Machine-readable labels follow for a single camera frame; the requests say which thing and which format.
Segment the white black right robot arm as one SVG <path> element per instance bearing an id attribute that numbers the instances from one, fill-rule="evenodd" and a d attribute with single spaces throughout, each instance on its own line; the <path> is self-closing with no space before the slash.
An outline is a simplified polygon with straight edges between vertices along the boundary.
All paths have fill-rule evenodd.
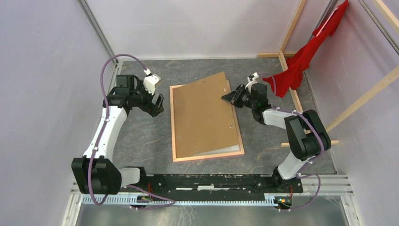
<path id="1" fill-rule="evenodd" d="M 237 108 L 251 109 L 254 120 L 262 125 L 286 131 L 291 152 L 274 169 L 271 180 L 275 191 L 284 192 L 294 178 L 300 178 L 302 168 L 328 151 L 332 143 L 316 111 L 288 111 L 272 106 L 267 93 L 266 85 L 257 83 L 248 89 L 241 84 L 221 99 Z"/>

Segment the brown backing board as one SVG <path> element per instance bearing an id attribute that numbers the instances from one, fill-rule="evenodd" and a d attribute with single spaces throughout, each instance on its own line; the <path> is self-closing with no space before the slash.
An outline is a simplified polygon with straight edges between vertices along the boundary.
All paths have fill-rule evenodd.
<path id="1" fill-rule="evenodd" d="M 231 105 L 221 99 L 230 90 L 224 72 L 174 89 L 178 158 L 239 144 Z"/>

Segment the ocean landscape photo print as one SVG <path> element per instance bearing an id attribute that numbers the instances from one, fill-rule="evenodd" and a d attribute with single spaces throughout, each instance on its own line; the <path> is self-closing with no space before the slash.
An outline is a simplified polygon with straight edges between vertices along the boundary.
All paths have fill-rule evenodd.
<path id="1" fill-rule="evenodd" d="M 232 153 L 232 152 L 239 152 L 240 146 L 234 145 L 225 148 L 215 149 L 212 151 L 207 151 L 203 153 L 196 153 L 194 156 L 205 156 L 205 155 L 212 155 L 212 154 L 221 154 L 221 153 Z"/>

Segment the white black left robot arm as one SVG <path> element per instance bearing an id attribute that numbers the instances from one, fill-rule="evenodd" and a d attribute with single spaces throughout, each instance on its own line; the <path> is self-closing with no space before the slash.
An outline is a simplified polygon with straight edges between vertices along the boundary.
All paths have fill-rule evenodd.
<path id="1" fill-rule="evenodd" d="M 94 195 L 117 194 L 122 187 L 130 185 L 142 192 L 148 186 L 142 167 L 118 169 L 112 163 L 113 151 L 120 129 L 137 107 L 151 117 L 164 111 L 163 95 L 153 102 L 160 77 L 151 74 L 143 79 L 135 75 L 118 75 L 116 86 L 103 101 L 102 116 L 89 147 L 80 158 L 72 160 L 71 168 L 81 193 Z"/>

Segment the pink wooden picture frame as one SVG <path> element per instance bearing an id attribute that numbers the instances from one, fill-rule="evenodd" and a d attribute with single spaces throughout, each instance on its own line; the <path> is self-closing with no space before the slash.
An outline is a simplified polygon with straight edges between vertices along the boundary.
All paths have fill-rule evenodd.
<path id="1" fill-rule="evenodd" d="M 174 103 L 173 103 L 173 91 L 174 89 L 184 86 L 183 85 L 173 85 L 169 87 L 169 93 L 170 93 L 170 113 L 171 113 L 171 142 L 172 142 L 172 160 L 173 162 L 187 162 L 187 161 L 198 161 L 198 160 L 205 160 L 205 159 L 217 159 L 217 158 L 225 158 L 225 157 L 233 157 L 233 156 L 240 156 L 245 154 L 244 146 L 243 146 L 243 141 L 242 141 L 242 136 L 241 132 L 239 129 L 239 123 L 237 119 L 237 114 L 236 110 L 233 106 L 231 106 L 232 109 L 232 114 L 234 118 L 234 125 L 236 127 L 236 132 L 238 136 L 238 141 L 239 141 L 239 150 L 235 152 L 228 152 L 228 153 L 214 153 L 214 154 L 206 154 L 206 155 L 198 155 L 198 156 L 191 156 L 191 157 L 182 157 L 178 158 L 177 157 L 177 152 L 176 152 L 176 141 L 177 141 L 177 136 L 175 133 L 175 119 L 174 119 Z"/>

